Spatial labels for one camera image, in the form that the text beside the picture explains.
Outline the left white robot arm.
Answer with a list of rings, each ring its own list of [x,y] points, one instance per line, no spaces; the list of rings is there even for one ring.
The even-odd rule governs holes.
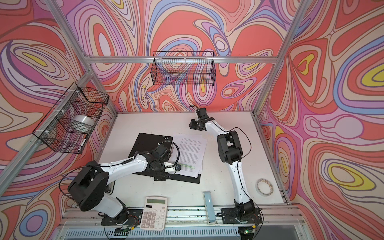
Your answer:
[[[165,179],[169,177],[169,173],[180,171],[179,147],[174,142],[169,142],[177,150],[176,161],[170,163],[171,149],[164,143],[165,141],[161,142],[150,152],[137,151],[132,157],[120,161],[107,164],[88,162],[68,186],[69,194],[81,211],[98,211],[118,225],[123,224],[130,216],[129,210],[121,200],[106,193],[107,186],[120,178],[146,170],[150,170],[153,178]]]

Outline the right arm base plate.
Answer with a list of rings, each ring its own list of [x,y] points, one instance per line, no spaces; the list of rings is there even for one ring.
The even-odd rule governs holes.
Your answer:
[[[236,208],[221,208],[217,217],[222,218],[223,224],[253,224],[260,225],[263,217],[259,208],[253,212],[241,213]]]

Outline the stack of printed papers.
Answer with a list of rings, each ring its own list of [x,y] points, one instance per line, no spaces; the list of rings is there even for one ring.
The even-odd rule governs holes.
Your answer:
[[[208,140],[202,135],[175,134],[172,141],[179,147],[178,165],[181,165],[181,170],[174,174],[197,179],[203,171],[203,159]]]

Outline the blue file folder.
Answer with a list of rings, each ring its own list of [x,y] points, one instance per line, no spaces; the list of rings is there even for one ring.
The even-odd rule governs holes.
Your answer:
[[[172,140],[173,140],[173,137],[171,137],[171,136],[139,133],[128,157],[129,158],[133,157],[135,152],[144,152],[144,151],[151,152],[161,142],[172,141]],[[158,181],[158,182],[165,182],[166,180],[173,180],[173,181],[199,184],[201,181],[201,174],[199,174],[197,178],[183,176],[183,175],[179,175],[179,174],[169,174],[169,173],[167,173],[167,174],[168,174],[168,176],[166,177],[165,173],[154,172],[150,169],[149,166],[147,166],[145,171],[136,173],[136,175],[154,178],[154,181]]]

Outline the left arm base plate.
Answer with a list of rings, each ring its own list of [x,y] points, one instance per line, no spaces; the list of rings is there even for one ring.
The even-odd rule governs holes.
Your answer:
[[[114,218],[111,218],[108,215],[103,215],[101,225],[133,227],[141,223],[142,215],[142,209],[123,209],[122,213]]]

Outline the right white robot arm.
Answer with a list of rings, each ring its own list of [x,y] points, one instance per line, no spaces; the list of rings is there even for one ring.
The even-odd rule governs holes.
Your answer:
[[[244,153],[239,135],[234,129],[227,130],[214,118],[209,117],[206,108],[197,108],[196,115],[197,118],[191,120],[189,127],[192,130],[208,132],[216,137],[219,157],[228,167],[233,184],[235,216],[242,221],[255,213],[255,203],[245,183],[242,168]]]

